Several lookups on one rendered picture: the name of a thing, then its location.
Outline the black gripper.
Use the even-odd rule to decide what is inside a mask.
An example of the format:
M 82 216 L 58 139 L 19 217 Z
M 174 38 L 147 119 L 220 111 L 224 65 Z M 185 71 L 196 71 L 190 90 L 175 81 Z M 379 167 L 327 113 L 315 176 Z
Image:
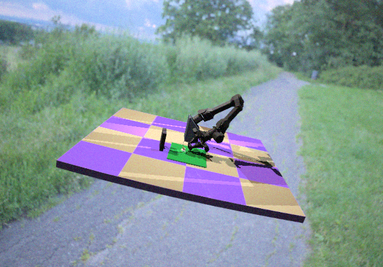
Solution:
M 209 152 L 209 147 L 206 144 L 206 142 L 212 139 L 211 134 L 208 131 L 206 131 L 205 134 L 208 134 L 208 137 L 207 137 L 206 140 L 203 140 L 203 138 L 200 138 L 199 135 L 196 134 L 197 131 L 198 131 L 196 128 L 193 128 L 192 130 L 193 130 L 193 133 L 194 133 L 194 137 L 190 141 L 190 144 L 192 144 L 194 142 L 197 142 L 198 141 L 197 139 L 199 139 L 200 141 L 197 144 L 191 146 L 191 148 L 205 148 L 204 150 L 206 151 L 206 153 Z

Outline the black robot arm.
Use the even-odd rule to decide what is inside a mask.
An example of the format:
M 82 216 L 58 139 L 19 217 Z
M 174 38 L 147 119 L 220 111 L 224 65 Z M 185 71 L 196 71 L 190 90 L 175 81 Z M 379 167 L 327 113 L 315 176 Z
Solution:
M 215 114 L 218 114 L 228 108 L 234 107 L 233 110 L 223 119 L 220 119 L 216 123 L 216 127 L 213 126 L 208 132 L 211 134 L 212 138 L 216 141 L 216 143 L 220 144 L 224 140 L 224 134 L 228 129 L 230 122 L 237 116 L 237 114 L 242 111 L 242 107 L 244 106 L 244 100 L 240 94 L 235 94 L 231 100 L 216 106 L 214 108 L 206 108 L 198 111 L 198 114 L 192 117 L 193 121 L 197 125 L 199 122 L 204 120 L 205 122 L 213 119 Z M 202 116 L 201 116 L 202 115 Z M 208 134 L 205 134 L 205 131 L 198 130 L 197 133 L 200 138 L 206 140 Z

